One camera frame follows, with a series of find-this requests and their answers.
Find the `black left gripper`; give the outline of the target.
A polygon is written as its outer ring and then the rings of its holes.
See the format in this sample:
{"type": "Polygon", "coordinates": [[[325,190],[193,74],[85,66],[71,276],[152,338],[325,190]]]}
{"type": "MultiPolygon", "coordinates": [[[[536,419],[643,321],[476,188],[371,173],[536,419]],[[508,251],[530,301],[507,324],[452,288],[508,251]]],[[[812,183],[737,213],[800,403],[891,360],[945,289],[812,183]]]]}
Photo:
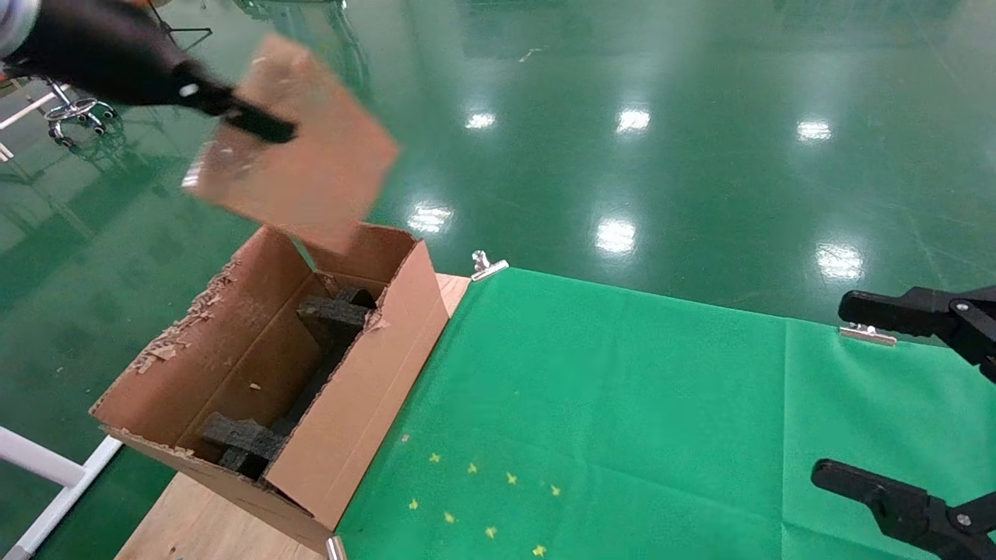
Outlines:
{"type": "Polygon", "coordinates": [[[42,75],[115,103],[182,105],[287,143],[296,124],[240,98],[125,1],[10,1],[8,73],[42,75]]]}

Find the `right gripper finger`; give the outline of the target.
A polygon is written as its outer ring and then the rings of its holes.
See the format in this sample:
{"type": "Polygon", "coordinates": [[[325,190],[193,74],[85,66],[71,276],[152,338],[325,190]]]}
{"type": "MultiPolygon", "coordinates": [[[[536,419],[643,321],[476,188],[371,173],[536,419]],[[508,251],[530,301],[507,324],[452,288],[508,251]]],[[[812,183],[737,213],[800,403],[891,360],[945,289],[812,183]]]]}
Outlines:
{"type": "Polygon", "coordinates": [[[936,337],[995,382],[995,287],[946,292],[913,287],[900,296],[849,291],[837,316],[844,322],[912,337],[936,337]]]}
{"type": "Polygon", "coordinates": [[[995,493],[960,506],[925,489],[835,460],[818,460],[812,484],[864,504],[879,531],[939,559],[994,559],[995,493]]]}

